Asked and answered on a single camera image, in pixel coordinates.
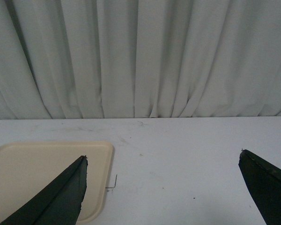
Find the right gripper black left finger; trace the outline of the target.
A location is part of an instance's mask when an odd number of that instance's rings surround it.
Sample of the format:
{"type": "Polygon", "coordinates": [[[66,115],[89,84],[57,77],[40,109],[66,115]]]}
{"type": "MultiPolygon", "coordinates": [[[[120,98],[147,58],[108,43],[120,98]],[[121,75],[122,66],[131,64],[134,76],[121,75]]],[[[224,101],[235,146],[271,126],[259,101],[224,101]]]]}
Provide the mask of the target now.
{"type": "Polygon", "coordinates": [[[2,225],[75,225],[87,189],[86,156],[80,156],[2,225]]]}

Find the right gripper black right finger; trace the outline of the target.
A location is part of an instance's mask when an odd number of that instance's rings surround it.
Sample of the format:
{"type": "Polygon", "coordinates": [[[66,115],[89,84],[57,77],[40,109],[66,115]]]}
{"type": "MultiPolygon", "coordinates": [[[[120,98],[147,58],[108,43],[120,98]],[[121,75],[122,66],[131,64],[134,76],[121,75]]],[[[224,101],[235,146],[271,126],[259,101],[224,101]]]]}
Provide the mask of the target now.
{"type": "Polygon", "coordinates": [[[238,166],[265,223],[281,225],[281,169],[249,150],[242,150],[238,166]]]}

